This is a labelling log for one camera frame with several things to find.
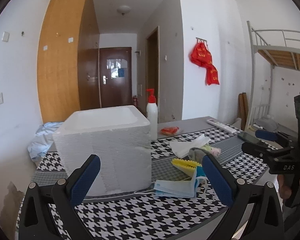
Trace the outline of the white towel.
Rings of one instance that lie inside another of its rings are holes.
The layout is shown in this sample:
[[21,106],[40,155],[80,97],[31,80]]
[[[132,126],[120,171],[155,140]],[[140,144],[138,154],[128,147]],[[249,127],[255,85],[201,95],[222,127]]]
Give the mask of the white towel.
[[188,155],[190,149],[201,148],[209,141],[210,138],[202,134],[191,142],[170,141],[170,148],[177,158],[183,159]]

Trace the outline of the grey sock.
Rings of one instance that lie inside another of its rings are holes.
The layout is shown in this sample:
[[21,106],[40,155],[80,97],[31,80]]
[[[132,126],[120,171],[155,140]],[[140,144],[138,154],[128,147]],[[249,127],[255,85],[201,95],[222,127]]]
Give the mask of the grey sock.
[[208,154],[210,154],[209,151],[202,148],[194,147],[189,150],[187,156],[191,161],[195,161],[202,164],[203,158]]

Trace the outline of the light blue crumpled cloth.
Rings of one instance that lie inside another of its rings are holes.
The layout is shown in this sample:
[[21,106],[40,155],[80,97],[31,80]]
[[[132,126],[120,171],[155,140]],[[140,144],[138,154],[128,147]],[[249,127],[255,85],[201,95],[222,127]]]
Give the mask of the light blue crumpled cloth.
[[28,144],[27,150],[31,160],[36,163],[42,159],[53,145],[53,133],[63,122],[47,122],[36,131],[34,138]]

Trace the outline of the dark brown entrance door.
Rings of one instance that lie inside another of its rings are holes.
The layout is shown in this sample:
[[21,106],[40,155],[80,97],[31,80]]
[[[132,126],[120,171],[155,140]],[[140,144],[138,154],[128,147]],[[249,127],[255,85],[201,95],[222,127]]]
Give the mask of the dark brown entrance door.
[[101,106],[132,104],[132,49],[115,47],[100,49]]

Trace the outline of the black smartphone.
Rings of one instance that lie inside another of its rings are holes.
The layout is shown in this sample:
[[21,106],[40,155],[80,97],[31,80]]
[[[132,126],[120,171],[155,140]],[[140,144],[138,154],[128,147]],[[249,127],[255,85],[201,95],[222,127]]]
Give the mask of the black smartphone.
[[245,133],[245,132],[241,132],[237,135],[237,137],[241,140],[243,140],[244,142],[250,142],[253,144],[259,144],[261,141],[255,137],[253,137],[252,135],[250,135],[249,133]]

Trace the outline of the ceiling lamp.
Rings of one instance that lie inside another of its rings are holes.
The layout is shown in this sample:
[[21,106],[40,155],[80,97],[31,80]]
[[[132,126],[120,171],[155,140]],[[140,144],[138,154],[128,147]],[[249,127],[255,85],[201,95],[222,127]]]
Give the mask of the ceiling lamp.
[[130,11],[131,11],[131,7],[129,7],[129,6],[127,6],[127,5],[121,5],[121,6],[119,6],[119,7],[117,8],[117,12],[118,12],[120,15],[122,15],[122,16],[124,16],[125,14],[130,13]]

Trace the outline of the metal bunk bed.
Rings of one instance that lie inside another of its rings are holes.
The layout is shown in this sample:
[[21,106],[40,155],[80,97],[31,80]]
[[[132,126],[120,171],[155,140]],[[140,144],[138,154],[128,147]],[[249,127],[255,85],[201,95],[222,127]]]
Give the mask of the metal bunk bed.
[[256,29],[247,22],[251,89],[246,129],[258,121],[298,130],[294,97],[300,95],[300,31]]

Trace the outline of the white wall switch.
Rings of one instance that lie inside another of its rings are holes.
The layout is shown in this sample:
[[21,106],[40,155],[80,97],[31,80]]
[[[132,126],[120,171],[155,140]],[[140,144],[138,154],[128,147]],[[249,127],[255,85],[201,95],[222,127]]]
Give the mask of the white wall switch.
[[3,35],[2,35],[2,41],[3,42],[8,42],[9,41],[9,37],[10,37],[10,33],[9,32],[3,32]]

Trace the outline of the red fire extinguisher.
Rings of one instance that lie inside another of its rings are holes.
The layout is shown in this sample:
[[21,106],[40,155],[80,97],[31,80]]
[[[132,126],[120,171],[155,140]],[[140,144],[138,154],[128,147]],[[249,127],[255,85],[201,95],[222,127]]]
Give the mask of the red fire extinguisher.
[[133,96],[133,105],[134,105],[135,107],[138,106],[138,97],[137,97],[136,95]]

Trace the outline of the floral tissue pack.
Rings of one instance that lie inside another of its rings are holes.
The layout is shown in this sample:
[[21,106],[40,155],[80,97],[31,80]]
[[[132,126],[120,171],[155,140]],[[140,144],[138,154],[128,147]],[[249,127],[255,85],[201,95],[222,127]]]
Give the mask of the floral tissue pack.
[[207,151],[212,154],[215,158],[218,158],[221,155],[221,149],[215,148],[212,146],[207,146]]

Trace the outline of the wooden wardrobe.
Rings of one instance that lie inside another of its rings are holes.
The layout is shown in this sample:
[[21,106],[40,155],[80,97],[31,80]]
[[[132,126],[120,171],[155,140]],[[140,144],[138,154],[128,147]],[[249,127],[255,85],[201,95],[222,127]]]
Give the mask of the wooden wardrobe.
[[40,32],[37,87],[43,122],[100,107],[100,32],[93,0],[50,0]]

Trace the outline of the red hanging bags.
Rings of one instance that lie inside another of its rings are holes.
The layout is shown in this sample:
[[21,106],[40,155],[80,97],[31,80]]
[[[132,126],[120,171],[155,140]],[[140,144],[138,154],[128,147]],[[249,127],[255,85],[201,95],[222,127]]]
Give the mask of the red hanging bags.
[[205,83],[210,85],[219,85],[218,70],[212,63],[212,55],[204,41],[198,41],[194,46],[190,61],[198,67],[206,69]]

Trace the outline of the white remote control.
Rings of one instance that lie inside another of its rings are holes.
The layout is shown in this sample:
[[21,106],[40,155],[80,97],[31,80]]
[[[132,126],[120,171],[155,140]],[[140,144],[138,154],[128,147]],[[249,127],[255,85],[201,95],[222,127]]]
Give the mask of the white remote control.
[[230,126],[220,123],[215,119],[207,119],[206,122],[208,124],[211,124],[212,126],[215,126],[219,129],[225,131],[226,133],[235,134],[237,132],[234,128],[231,128]]

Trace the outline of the red snack packet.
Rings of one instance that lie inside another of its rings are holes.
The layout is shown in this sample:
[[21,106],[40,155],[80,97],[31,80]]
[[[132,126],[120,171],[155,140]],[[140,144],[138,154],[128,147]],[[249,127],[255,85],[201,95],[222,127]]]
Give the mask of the red snack packet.
[[162,135],[166,135],[166,136],[174,136],[179,132],[180,128],[177,126],[174,127],[164,127],[160,130],[160,133]]

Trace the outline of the white foam box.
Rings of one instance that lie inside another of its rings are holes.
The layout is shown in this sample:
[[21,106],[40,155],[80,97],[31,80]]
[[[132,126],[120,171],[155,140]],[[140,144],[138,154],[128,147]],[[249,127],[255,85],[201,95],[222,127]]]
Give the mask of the white foam box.
[[152,183],[150,122],[135,106],[74,112],[52,136],[67,174],[92,154],[100,158],[89,197],[139,191]]

